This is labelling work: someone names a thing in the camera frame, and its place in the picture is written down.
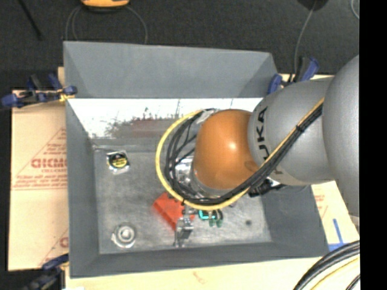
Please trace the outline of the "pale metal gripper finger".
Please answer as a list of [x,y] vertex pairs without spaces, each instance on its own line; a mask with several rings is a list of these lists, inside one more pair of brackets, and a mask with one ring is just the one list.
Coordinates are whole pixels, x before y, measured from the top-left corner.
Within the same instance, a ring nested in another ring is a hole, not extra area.
[[194,225],[190,218],[183,218],[182,221],[182,239],[188,239],[194,230]]
[[174,246],[179,248],[183,244],[184,220],[177,220],[175,227]]

